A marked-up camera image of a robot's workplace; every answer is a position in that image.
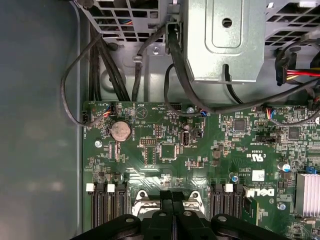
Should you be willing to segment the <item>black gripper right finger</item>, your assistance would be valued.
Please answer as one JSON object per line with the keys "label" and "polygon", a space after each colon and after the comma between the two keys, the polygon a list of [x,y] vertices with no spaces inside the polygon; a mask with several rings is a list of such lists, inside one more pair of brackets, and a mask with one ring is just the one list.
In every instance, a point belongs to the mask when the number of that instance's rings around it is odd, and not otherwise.
{"label": "black gripper right finger", "polygon": [[287,237],[227,214],[217,214],[210,221],[195,211],[186,210],[181,191],[172,193],[177,232],[180,240],[286,240]]}

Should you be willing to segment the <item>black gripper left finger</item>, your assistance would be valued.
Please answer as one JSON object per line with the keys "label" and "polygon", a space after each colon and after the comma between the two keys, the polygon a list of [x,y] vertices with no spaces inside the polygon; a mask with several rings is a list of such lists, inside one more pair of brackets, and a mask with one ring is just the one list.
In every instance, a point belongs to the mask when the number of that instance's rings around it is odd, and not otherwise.
{"label": "black gripper left finger", "polygon": [[173,230],[173,197],[170,191],[160,192],[160,209],[151,217],[140,219],[132,214],[121,215],[86,231],[74,240],[170,240]]}

